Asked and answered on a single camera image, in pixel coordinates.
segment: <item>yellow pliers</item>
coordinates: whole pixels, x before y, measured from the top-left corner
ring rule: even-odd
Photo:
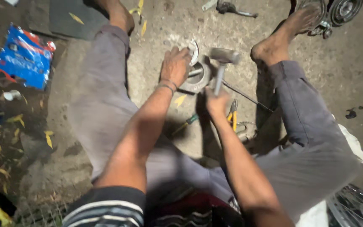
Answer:
[[[234,99],[231,105],[231,111],[229,112],[229,115],[226,117],[228,121],[232,120],[232,128],[233,131],[236,132],[236,127],[237,127],[237,118],[236,118],[236,112],[238,110],[238,100]]]

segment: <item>hammer head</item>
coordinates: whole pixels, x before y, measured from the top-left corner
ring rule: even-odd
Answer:
[[[212,48],[209,58],[219,61],[219,63],[238,64],[240,61],[240,53],[235,50]]]

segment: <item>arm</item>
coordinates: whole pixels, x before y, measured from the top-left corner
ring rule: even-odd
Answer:
[[[190,61],[187,48],[179,51],[174,47],[165,53],[160,85],[128,122],[123,138],[94,187],[128,186],[146,192],[146,160],[162,132],[172,90],[186,80]]]
[[[208,87],[206,94],[207,109],[218,130],[228,176],[243,213],[252,216],[256,226],[293,226],[280,206],[271,184],[225,117],[229,95],[222,90],[215,97]]]

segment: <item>blue packet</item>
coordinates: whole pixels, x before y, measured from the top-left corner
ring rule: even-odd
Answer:
[[[45,42],[39,36],[11,24],[7,41],[0,52],[0,73],[11,82],[44,90],[55,49],[52,41]]]

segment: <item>screwdriver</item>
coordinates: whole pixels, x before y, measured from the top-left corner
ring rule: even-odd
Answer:
[[[194,114],[189,119],[187,119],[180,128],[178,128],[176,131],[172,133],[172,136],[176,135],[178,132],[180,132],[183,128],[187,127],[189,124],[192,124],[194,121],[198,120],[199,116],[197,114]]]

